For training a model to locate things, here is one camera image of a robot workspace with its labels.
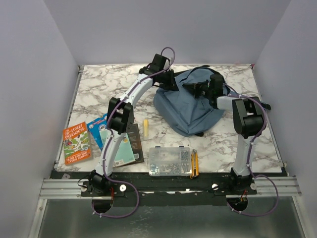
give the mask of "gray wall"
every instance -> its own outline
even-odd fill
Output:
[[[255,66],[283,161],[317,224],[317,1],[292,0]]]
[[[79,64],[255,63],[290,0],[45,0]]]
[[[42,0],[0,8],[0,237],[27,237],[77,64]]]

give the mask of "black bracket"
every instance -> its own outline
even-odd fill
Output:
[[[246,189],[251,192],[250,184],[254,182],[252,175],[238,176],[234,172],[233,168],[231,168],[230,174],[229,189],[231,191],[240,192]]]
[[[108,117],[114,110],[114,108],[120,102],[119,98],[111,98],[108,106]],[[122,112],[116,111],[114,112],[111,121],[107,123],[110,129],[113,129],[118,132],[118,134],[124,133],[131,128],[133,125],[134,114],[133,114],[133,106],[131,103],[122,103],[118,110],[122,110]]]
[[[96,192],[97,194],[104,193],[110,188],[110,181],[105,178],[105,176],[101,176],[96,173],[96,170],[90,172],[88,176],[89,183],[86,184],[87,192],[93,194]]]
[[[217,107],[217,98],[224,96],[223,94],[224,79],[221,74],[212,74],[210,81],[199,83],[184,83],[183,87],[195,98],[203,96],[209,100],[210,106],[215,109]]]
[[[166,62],[169,59],[155,54],[153,61],[146,67],[139,70],[139,74],[151,75],[160,72],[164,69]],[[153,85],[159,83],[158,87],[167,91],[178,91],[178,87],[175,81],[174,70],[169,70],[164,73],[160,73],[152,77]]]
[[[248,99],[232,101],[233,125],[235,131],[245,139],[256,135],[262,128],[264,115],[261,108]]]

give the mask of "white marble table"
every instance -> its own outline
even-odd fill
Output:
[[[119,97],[135,81],[138,71],[144,65],[88,65],[85,66],[74,102],[69,126],[85,121],[91,122],[107,113],[111,97]],[[197,65],[176,65],[175,72],[191,69]],[[258,90],[249,65],[214,65],[226,82],[238,92],[258,96]],[[148,172],[149,148],[155,146],[189,146],[199,155],[201,172],[229,172],[233,165],[238,137],[233,128],[232,114],[224,113],[222,119],[203,137],[183,137],[172,130],[153,106],[153,97],[157,88],[148,90],[134,109],[135,123],[138,123],[142,136],[142,123],[149,120],[149,139],[142,142],[145,162],[114,168],[121,172]],[[89,172],[95,168],[101,150],[92,138],[93,160],[66,166],[64,153],[61,153],[57,170],[60,172]],[[281,172],[272,135],[268,127],[259,138],[253,162],[254,172]]]

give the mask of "yellow utility knife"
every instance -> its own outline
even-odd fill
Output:
[[[196,178],[199,175],[199,165],[198,165],[198,154],[197,150],[193,150],[192,152],[192,175],[190,178]]]

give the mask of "book cover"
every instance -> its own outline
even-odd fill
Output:
[[[108,132],[108,130],[106,129],[106,118],[107,114],[104,114],[101,118],[97,118],[92,122],[88,123],[88,130],[93,135],[96,143],[98,144],[101,150],[103,150],[103,146],[105,144]],[[134,161],[134,154],[131,148],[129,137],[125,136],[119,146],[118,152],[114,159],[113,166],[124,166],[127,164],[131,164]]]
[[[63,143],[66,165],[92,158],[90,138],[85,122],[64,129]]]
[[[131,164],[138,164],[138,163],[144,162],[138,124],[137,123],[133,124],[131,126],[131,129],[127,131],[127,134],[130,139],[130,144],[131,144],[133,156],[135,159],[135,162],[132,162]]]

